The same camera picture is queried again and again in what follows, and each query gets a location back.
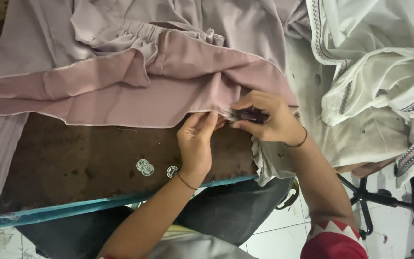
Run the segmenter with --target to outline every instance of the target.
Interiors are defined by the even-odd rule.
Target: black string bracelet
[[[296,144],[295,146],[288,145],[288,144],[287,144],[287,143],[285,143],[285,142],[284,142],[284,144],[285,144],[287,147],[300,147],[302,144],[304,144],[304,143],[305,143],[305,141],[306,141],[306,139],[308,138],[308,131],[306,130],[306,128],[305,128],[305,127],[303,127],[303,129],[305,129],[306,136],[305,136],[305,139],[303,139],[303,142],[302,142],[302,143],[300,143],[300,144]]]
[[[176,174],[179,178],[180,178],[180,180],[182,181],[182,182],[184,182],[189,188],[191,188],[191,189],[193,189],[194,191],[197,191],[197,189],[194,189],[193,187],[191,187],[189,184],[187,184],[182,178],[181,178],[181,176],[179,175],[179,174]]]

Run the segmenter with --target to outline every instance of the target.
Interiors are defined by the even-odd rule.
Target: dark pants
[[[239,246],[287,196],[293,179],[210,187],[188,202],[174,224]],[[133,210],[126,206],[16,227],[52,259],[93,259]]]

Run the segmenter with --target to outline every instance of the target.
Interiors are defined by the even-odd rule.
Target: red sleeve
[[[359,232],[338,221],[316,224],[309,232],[301,259],[368,259]]]

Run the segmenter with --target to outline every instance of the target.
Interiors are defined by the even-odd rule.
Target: person
[[[233,109],[251,106],[267,121],[231,126],[288,146],[311,217],[301,258],[367,258],[345,188],[285,101],[251,91]],[[217,112],[192,114],[177,133],[180,171],[135,211],[118,207],[17,229],[54,259],[253,258],[239,246],[287,196],[292,179],[210,187],[191,199],[212,166],[210,138],[224,124]]]

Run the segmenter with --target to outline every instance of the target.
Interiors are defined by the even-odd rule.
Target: round sticker
[[[137,170],[139,170],[144,176],[150,176],[154,172],[154,167],[145,159],[140,159],[137,162]]]
[[[167,176],[169,178],[172,178],[173,175],[175,175],[175,173],[177,172],[178,168],[176,166],[171,166],[169,168],[167,168]]]

